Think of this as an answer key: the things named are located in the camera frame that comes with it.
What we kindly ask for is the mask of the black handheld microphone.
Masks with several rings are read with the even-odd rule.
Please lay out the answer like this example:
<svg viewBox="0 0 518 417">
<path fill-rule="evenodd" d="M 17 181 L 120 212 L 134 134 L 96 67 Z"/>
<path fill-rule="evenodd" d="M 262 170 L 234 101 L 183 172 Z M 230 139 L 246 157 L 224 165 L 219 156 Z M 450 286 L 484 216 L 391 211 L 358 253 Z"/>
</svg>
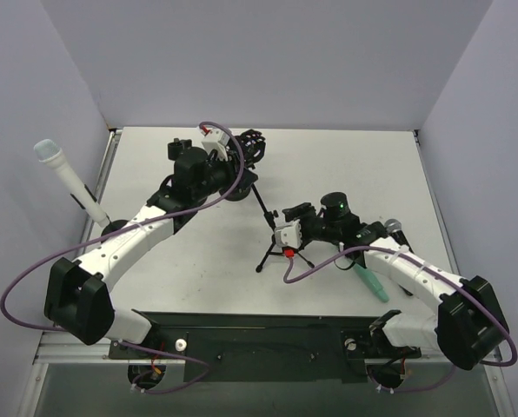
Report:
<svg viewBox="0 0 518 417">
<path fill-rule="evenodd" d="M 400 289 L 403 291 L 403 293 L 404 293 L 405 295 L 407 295 L 408 297 L 413 297 L 413 296 L 414 296 L 414 295 L 413 295 L 411 292 L 409 292 L 406 288 L 404 288 L 404 287 L 402 287 L 402 286 L 399 286 L 399 287 L 400 287 Z"/>
</svg>

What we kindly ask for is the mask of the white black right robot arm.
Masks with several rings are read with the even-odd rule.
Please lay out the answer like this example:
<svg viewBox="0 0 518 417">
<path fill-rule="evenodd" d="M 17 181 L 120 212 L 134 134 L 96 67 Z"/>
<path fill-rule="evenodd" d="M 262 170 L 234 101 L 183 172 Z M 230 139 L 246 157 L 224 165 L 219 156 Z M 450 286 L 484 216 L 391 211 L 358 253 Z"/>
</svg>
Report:
<svg viewBox="0 0 518 417">
<path fill-rule="evenodd" d="M 285 222 L 275 227 L 274 239 L 287 258 L 311 242 L 331 243 L 341 256 L 385 276 L 433 313 L 423 318 L 392 310 L 373 321 L 369 345 L 375 353 L 437 350 L 452 364 L 470 370 L 502 342 L 512 341 L 488 281 L 480 276 L 467 279 L 423 260 L 396 223 L 361 221 L 343 192 L 325 195 L 321 205 L 315 209 L 304 202 L 283 210 Z"/>
</svg>

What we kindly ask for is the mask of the black clip microphone stand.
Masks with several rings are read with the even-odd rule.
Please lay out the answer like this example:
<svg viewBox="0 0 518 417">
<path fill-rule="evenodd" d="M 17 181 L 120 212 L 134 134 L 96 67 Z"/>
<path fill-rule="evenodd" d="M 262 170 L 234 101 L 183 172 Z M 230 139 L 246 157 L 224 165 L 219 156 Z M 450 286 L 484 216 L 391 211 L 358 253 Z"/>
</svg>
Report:
<svg viewBox="0 0 518 417">
<path fill-rule="evenodd" d="M 167 145 L 167 157 L 174 163 L 174 172 L 180 175 L 189 169 L 191 161 L 190 150 L 193 147 L 191 139 L 175 138 Z"/>
</svg>

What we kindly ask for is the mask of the grey head black microphone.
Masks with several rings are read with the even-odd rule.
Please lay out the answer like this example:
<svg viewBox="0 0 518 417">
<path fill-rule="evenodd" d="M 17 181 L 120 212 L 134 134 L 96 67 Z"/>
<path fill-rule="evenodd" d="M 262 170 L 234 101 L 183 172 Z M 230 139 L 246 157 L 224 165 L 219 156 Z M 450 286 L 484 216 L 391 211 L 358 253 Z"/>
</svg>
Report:
<svg viewBox="0 0 518 417">
<path fill-rule="evenodd" d="M 384 227 L 387 230 L 387 233 L 399 244 L 406 245 L 411 247 L 408 242 L 406 235 L 402 230 L 402 223 L 397 219 L 388 219 L 384 223 Z"/>
</svg>

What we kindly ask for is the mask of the black shock mount stand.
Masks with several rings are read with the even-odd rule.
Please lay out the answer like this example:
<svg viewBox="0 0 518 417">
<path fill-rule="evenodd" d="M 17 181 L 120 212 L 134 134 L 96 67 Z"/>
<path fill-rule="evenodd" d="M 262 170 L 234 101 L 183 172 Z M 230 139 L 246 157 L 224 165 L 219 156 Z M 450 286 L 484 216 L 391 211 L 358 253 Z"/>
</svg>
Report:
<svg viewBox="0 0 518 417">
<path fill-rule="evenodd" d="M 229 202 L 239 202 L 244 200 L 251 192 L 253 182 L 240 182 L 225 199 Z"/>
</svg>

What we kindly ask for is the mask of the mint green microphone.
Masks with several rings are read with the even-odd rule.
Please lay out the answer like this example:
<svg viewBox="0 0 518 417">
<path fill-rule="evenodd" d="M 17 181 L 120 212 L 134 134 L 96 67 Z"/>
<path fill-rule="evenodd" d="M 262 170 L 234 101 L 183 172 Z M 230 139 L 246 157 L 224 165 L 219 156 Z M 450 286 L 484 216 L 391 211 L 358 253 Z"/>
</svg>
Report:
<svg viewBox="0 0 518 417">
<path fill-rule="evenodd" d="M 353 270 L 375 298 L 383 303 L 389 302 L 388 294 L 372 271 L 363 268 L 361 265 L 355 265 Z"/>
</svg>

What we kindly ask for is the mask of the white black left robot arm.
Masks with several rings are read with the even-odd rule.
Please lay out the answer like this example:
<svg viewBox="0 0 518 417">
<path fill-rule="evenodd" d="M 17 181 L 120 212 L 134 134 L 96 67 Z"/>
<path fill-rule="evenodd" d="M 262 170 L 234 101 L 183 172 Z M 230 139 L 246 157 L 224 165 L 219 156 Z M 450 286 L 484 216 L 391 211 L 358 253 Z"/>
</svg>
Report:
<svg viewBox="0 0 518 417">
<path fill-rule="evenodd" d="M 52 265 L 45 317 L 86 345 L 102 338 L 123 340 L 140 357 L 155 354 L 160 345 L 156 325 L 141 313 L 115 308 L 114 286 L 153 247 L 180 231 L 210 195 L 220 193 L 232 202 L 246 198 L 264 150 L 264 144 L 240 139 L 201 147 L 190 139 L 170 142 L 174 171 L 134 217 L 104 219 L 102 242 L 73 261 L 62 257 Z"/>
</svg>

